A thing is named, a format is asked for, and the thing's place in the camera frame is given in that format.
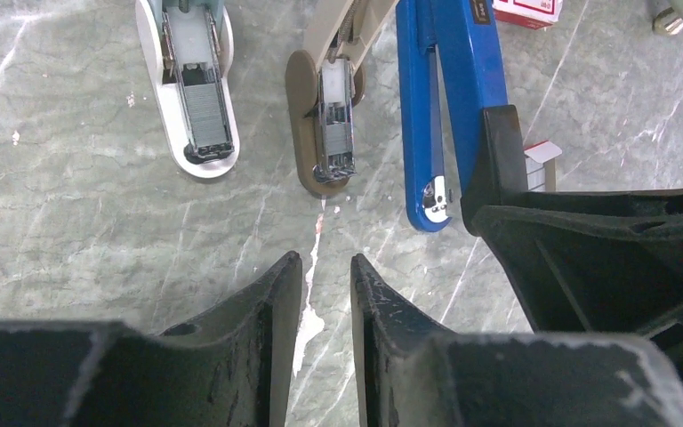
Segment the cardboard staple tray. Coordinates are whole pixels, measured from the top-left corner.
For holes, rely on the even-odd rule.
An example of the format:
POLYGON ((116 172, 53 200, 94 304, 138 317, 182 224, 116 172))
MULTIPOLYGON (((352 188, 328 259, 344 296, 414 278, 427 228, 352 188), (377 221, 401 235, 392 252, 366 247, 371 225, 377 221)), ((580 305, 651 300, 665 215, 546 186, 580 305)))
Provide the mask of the cardboard staple tray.
POLYGON ((529 190, 556 192, 556 158, 562 154, 562 149, 551 141, 542 141, 526 147, 524 154, 529 190))

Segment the red white staple box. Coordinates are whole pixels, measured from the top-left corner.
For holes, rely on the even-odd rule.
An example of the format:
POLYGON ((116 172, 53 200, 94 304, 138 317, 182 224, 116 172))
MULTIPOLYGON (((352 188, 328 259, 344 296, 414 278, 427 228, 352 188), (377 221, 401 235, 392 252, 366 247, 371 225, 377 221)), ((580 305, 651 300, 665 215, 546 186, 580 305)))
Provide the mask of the red white staple box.
POLYGON ((497 20, 523 28, 540 29, 554 25, 562 10, 562 0, 493 0, 497 20))

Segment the beige small stapler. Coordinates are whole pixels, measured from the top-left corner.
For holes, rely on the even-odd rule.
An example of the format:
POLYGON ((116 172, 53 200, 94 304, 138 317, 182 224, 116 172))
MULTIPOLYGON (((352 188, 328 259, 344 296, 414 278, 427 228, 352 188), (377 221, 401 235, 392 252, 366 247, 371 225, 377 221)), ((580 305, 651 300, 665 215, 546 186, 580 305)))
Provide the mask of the beige small stapler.
POLYGON ((318 2, 286 64, 296 170, 315 197, 340 193, 356 173, 353 109, 365 95, 364 58, 396 4, 318 2))

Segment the light blue small stapler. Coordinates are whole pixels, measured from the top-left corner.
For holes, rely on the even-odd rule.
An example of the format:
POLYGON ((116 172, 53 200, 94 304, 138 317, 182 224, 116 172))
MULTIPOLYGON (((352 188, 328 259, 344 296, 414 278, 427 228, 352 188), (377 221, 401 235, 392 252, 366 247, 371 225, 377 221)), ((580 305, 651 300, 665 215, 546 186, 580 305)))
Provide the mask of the light blue small stapler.
POLYGON ((202 180, 240 154, 228 73, 233 31, 222 1, 139 0, 135 18, 170 154, 202 180))

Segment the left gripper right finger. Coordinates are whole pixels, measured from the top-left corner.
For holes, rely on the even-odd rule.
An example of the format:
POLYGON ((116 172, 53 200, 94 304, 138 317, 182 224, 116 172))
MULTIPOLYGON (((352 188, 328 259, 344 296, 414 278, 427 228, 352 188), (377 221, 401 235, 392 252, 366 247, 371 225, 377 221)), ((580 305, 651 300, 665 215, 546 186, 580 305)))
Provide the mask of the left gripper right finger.
POLYGON ((350 263, 363 426, 683 426, 683 383, 627 334, 459 334, 350 263))

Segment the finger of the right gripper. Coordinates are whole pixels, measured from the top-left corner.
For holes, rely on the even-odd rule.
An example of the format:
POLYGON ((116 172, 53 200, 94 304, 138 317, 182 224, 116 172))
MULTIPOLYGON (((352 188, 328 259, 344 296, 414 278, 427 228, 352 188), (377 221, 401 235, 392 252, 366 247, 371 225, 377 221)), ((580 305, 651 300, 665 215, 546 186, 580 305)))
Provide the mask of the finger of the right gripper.
POLYGON ((502 105, 482 110, 476 165, 461 196, 468 232, 477 236, 476 215, 490 205, 609 217, 676 218, 683 216, 683 188, 532 191, 527 183, 518 111, 513 105, 502 105))
POLYGON ((683 381, 683 213, 489 205, 471 227, 499 260, 534 330, 642 336, 683 381))

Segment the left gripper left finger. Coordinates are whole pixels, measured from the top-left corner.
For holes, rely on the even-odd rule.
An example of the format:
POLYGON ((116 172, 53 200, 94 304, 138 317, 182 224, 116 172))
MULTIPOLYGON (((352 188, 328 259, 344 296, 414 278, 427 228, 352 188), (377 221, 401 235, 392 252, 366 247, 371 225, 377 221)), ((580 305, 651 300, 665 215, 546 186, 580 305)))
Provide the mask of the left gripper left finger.
POLYGON ((0 426, 281 426, 301 289, 292 251, 159 335, 119 321, 0 320, 0 426))

